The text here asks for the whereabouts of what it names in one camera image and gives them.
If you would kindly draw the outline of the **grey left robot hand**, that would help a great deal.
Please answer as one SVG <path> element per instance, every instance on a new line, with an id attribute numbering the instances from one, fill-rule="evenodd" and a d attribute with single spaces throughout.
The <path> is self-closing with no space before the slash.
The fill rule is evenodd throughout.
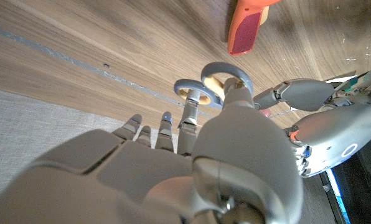
<path id="1" fill-rule="evenodd" d="M 286 80 L 253 100 L 260 110 L 285 102 L 309 112 L 286 129 L 304 178 L 346 161 L 371 140 L 371 70 L 343 83 Z"/>

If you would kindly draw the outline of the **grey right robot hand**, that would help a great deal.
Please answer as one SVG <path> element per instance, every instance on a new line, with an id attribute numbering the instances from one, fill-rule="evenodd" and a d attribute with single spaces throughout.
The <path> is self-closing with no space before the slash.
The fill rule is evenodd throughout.
<path id="1" fill-rule="evenodd" d="M 134 141 L 139 116 L 32 161 L 0 194 L 0 223 L 297 223 L 303 184 L 285 133 L 225 82 L 223 110 L 192 150 Z"/>

